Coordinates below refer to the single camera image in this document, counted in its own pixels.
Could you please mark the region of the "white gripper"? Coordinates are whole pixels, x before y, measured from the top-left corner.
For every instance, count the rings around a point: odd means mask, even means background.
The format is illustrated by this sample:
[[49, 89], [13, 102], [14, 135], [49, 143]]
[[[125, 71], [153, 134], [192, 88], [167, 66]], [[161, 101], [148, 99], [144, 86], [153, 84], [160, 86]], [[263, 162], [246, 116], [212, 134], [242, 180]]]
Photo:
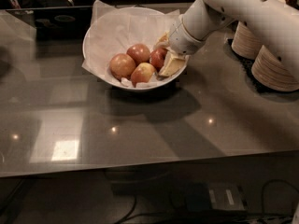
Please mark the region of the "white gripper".
[[154, 49], [167, 49], [170, 46], [170, 49], [174, 51], [167, 52], [164, 65], [158, 75], [160, 77], [173, 76], [186, 64], [187, 58], [183, 55], [195, 54], [205, 43], [205, 41], [193, 38], [187, 32], [183, 24], [183, 16], [179, 15], [170, 26], [169, 33], [164, 33], [153, 46]]

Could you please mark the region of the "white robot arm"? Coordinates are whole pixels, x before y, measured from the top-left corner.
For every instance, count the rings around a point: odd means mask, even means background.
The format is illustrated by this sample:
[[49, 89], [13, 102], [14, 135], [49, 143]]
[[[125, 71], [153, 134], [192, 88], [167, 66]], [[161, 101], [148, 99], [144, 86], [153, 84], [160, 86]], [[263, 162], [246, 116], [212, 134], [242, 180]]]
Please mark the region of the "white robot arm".
[[156, 43], [193, 55], [215, 31], [240, 21], [299, 79], [299, 10], [278, 0], [195, 0]]

